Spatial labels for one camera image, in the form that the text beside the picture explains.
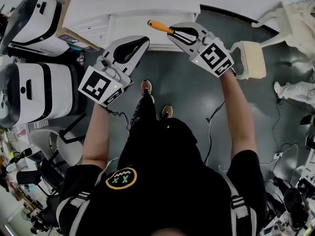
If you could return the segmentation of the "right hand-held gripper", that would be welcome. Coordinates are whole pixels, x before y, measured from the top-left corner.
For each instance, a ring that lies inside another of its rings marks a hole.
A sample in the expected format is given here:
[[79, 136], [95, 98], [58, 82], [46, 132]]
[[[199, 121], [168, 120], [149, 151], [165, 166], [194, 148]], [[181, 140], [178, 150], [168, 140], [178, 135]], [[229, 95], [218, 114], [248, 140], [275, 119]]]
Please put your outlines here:
[[[219, 78], [232, 67], [234, 61], [230, 52], [224, 47], [223, 42], [210, 31], [196, 22], [183, 22], [170, 26], [175, 33], [167, 34], [169, 40], [177, 45], [183, 52], [190, 56], [190, 61]], [[183, 35], [195, 36], [191, 40]]]

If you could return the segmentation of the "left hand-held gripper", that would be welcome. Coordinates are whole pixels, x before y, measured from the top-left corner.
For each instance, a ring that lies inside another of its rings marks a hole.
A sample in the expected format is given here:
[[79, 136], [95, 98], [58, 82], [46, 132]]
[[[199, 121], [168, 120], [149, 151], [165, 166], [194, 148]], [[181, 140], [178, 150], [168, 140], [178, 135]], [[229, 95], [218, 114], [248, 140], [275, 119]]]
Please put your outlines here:
[[89, 66], [79, 85], [79, 92], [107, 107], [132, 84], [130, 75], [148, 50], [146, 36], [133, 35], [109, 44], [103, 56]]

